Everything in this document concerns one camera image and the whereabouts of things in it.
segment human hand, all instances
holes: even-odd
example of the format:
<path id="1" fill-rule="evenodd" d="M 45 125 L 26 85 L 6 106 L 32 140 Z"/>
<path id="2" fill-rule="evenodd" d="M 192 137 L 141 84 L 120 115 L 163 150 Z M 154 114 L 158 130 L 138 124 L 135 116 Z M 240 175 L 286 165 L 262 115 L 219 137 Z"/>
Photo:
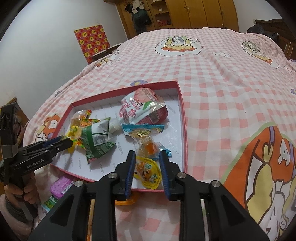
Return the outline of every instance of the human hand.
<path id="1" fill-rule="evenodd" d="M 23 195 L 23 193 L 25 193 L 24 200 L 28 201 L 30 204 L 36 203 L 39 199 L 34 172 L 29 173 L 28 177 L 29 181 L 25 186 L 24 191 L 11 183 L 4 187 L 5 195 L 8 201 L 16 208 L 20 208 L 20 205 L 14 195 Z"/>

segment red patterned board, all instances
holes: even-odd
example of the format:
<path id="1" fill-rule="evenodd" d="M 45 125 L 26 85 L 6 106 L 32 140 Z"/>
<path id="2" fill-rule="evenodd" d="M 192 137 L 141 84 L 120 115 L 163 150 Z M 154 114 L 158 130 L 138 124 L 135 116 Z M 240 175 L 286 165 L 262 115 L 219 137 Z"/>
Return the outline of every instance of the red patterned board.
<path id="1" fill-rule="evenodd" d="M 87 63 L 93 62 L 92 56 L 110 48 L 102 25 L 82 28 L 74 31 Z"/>

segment bedspread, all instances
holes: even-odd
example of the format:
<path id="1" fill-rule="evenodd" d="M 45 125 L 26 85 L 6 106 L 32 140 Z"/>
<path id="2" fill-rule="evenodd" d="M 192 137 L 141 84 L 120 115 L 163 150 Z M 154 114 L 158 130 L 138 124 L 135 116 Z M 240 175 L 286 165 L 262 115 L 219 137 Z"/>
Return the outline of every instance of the bedspread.
<path id="1" fill-rule="evenodd" d="M 40 107 L 24 144 L 48 139 L 74 102 L 129 85 L 177 80 L 188 174 L 221 180 L 270 240 L 295 215 L 296 63 L 268 37 L 219 28 L 142 33 L 86 66 Z M 39 171 L 41 197 L 56 176 Z M 119 240 L 178 240 L 179 203 L 145 193 L 116 207 Z"/>

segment sleeve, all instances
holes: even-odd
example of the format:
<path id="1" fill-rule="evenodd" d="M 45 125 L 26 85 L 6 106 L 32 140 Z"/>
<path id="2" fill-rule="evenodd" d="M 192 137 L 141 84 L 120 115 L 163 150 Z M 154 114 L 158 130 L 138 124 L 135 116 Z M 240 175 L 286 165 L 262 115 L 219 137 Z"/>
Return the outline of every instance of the sleeve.
<path id="1" fill-rule="evenodd" d="M 13 217 L 7 209 L 7 201 L 5 198 L 5 194 L 0 196 L 0 212 L 4 217 L 5 221 L 7 222 L 7 224 L 9 225 L 9 227 L 15 233 L 15 235 L 21 241 L 27 240 L 31 233 L 33 222 L 32 221 L 21 222 L 17 220 L 15 217 Z"/>

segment metal screw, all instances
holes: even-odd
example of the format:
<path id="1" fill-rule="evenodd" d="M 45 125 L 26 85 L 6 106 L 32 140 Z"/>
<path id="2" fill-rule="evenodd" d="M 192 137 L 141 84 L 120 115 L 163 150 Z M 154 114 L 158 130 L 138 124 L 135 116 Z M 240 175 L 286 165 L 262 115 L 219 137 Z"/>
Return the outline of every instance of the metal screw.
<path id="1" fill-rule="evenodd" d="M 215 180 L 215 181 L 212 181 L 212 186 L 217 188 L 217 187 L 221 186 L 221 183 L 219 181 Z"/>
<path id="2" fill-rule="evenodd" d="M 117 178 L 117 173 L 116 172 L 109 173 L 108 177 L 109 178 Z"/>
<path id="3" fill-rule="evenodd" d="M 184 173 L 184 172 L 179 172 L 179 173 L 177 174 L 177 177 L 179 177 L 179 178 L 185 178 L 185 177 L 187 177 L 187 174 Z"/>
<path id="4" fill-rule="evenodd" d="M 74 185 L 76 186 L 76 187 L 81 187 L 82 185 L 83 185 L 83 181 L 76 181 L 75 183 L 74 183 Z"/>

